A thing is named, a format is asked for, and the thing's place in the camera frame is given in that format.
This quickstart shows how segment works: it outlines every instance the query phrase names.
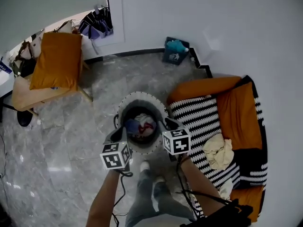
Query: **orange cushion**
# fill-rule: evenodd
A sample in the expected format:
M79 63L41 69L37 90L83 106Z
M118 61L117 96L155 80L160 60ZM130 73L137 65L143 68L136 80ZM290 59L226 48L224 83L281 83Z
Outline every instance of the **orange cushion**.
M262 149L251 82L219 94L217 106L222 135L232 140L232 150Z
M29 89L65 87L78 89L81 35L44 33Z
M208 78L180 83L168 96L167 104L184 99L217 94L233 88L241 77Z
M253 212L249 215L252 222L258 219L263 186L251 187L248 189L234 189L231 193L231 200L239 199L240 205L249 205L253 207Z

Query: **marble floor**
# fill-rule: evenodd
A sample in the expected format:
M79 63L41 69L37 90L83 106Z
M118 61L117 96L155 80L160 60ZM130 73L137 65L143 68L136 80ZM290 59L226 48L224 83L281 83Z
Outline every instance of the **marble floor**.
M182 81L206 77L186 58L180 66L161 62L162 53L129 57L107 56L84 70L81 85L94 98L89 103L80 94L34 108L33 118L23 128L17 113L3 108L0 133L7 151L6 174L0 183L0 201L18 227L83 227L90 205L107 174L99 154L121 100L131 92L144 91L165 103L168 93ZM10 97L5 99L9 104ZM151 162L162 173L173 196L185 204L179 190L174 163L159 149L147 156L133 154L131 171L124 178L126 196L114 213L126 214L134 201L139 165ZM5 155L0 139L0 173ZM123 193L119 183L116 199ZM119 216L121 226L126 217Z

